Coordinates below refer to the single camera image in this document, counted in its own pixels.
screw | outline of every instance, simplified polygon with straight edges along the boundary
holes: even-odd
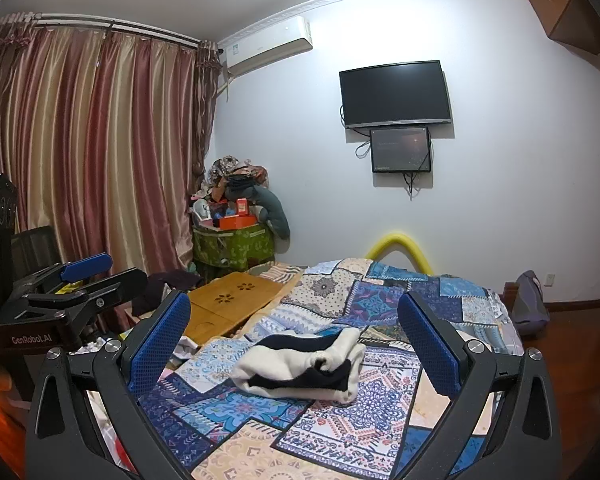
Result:
[[[113,354],[113,353],[117,352],[118,350],[120,350],[121,346],[122,346],[122,343],[120,341],[118,341],[117,339],[112,339],[112,340],[106,342],[106,344],[104,345],[104,349],[107,352],[109,352],[110,354]]]
[[[57,359],[58,357],[60,357],[60,354],[61,350],[57,346],[54,346],[46,353],[46,358],[52,360]]]
[[[537,348],[530,348],[526,352],[529,354],[529,357],[531,357],[534,361],[539,361],[540,359],[542,359],[542,352],[539,351]]]
[[[477,339],[471,339],[467,344],[468,349],[474,354],[481,354],[484,352],[484,343]]]

white wall-mounted air conditioner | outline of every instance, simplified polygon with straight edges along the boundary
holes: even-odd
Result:
[[[226,66],[231,75],[238,76],[313,47],[309,22],[296,16],[229,45]]]

monitor screen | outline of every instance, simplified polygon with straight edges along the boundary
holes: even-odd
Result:
[[[371,167],[375,173],[431,171],[429,131],[426,128],[370,130]]]
[[[340,72],[340,91],[347,128],[451,122],[439,61]]]

yellow foam tube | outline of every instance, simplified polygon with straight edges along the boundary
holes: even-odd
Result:
[[[429,262],[424,257],[424,254],[422,254],[420,248],[416,245],[416,242],[402,233],[391,233],[385,237],[382,237],[380,241],[375,244],[367,253],[366,257],[369,260],[376,260],[387,247],[393,244],[400,244],[407,250],[418,267],[416,269],[417,271],[424,274],[433,274],[433,269],[431,269]]]

bedspread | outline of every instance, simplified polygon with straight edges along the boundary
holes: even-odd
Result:
[[[433,389],[397,323],[405,291],[418,292],[464,338],[481,339],[495,352],[523,352],[498,295],[462,278],[348,258],[285,280],[278,297],[235,338],[211,339],[140,399],[197,480],[393,479],[449,402]],[[229,379],[238,359],[267,335],[286,330],[325,335],[346,326],[359,327],[366,345],[358,398],[348,406],[251,396]],[[474,461],[493,412],[491,394],[453,471]]]

